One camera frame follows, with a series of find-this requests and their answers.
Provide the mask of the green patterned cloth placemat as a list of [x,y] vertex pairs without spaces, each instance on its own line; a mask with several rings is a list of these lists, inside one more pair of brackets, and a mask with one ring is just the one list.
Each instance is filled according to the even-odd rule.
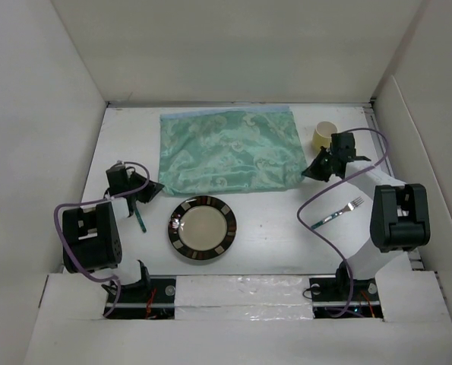
[[162,114],[159,182],[169,195],[282,191],[307,167],[287,106]]

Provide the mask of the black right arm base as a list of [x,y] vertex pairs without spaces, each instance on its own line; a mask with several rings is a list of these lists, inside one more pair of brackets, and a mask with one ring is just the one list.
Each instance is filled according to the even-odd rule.
[[352,296],[348,278],[314,275],[302,296],[311,301],[315,319],[383,319],[378,286],[374,278],[354,280]]

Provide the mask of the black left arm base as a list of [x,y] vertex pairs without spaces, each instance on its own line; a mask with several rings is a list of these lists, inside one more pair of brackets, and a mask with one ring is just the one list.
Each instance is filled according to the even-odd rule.
[[122,286],[117,304],[116,284],[103,284],[107,294],[103,315],[107,319],[169,320],[175,318],[176,276],[150,275],[141,267],[141,277]]

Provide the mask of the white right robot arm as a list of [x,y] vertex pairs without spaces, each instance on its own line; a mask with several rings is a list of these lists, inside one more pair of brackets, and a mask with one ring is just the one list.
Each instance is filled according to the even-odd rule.
[[337,269],[333,289],[338,297],[352,299],[360,292],[361,281],[374,278],[402,252],[430,240],[426,188],[393,178],[367,157],[357,156],[354,149],[333,152],[322,147],[302,175],[325,182],[332,176],[339,177],[342,183],[355,186],[372,200],[368,240]]

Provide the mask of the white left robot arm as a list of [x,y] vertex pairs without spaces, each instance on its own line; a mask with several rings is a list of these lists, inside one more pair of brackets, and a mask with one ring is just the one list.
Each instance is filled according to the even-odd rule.
[[[118,166],[106,171],[109,187],[104,196],[140,189],[125,196],[128,215],[138,215],[137,202],[148,203],[164,188],[164,185],[147,181],[133,167]],[[62,214],[63,236],[83,269],[93,273],[105,268],[117,268],[122,261],[122,245],[115,213],[117,209],[109,201],[90,208],[72,208]]]

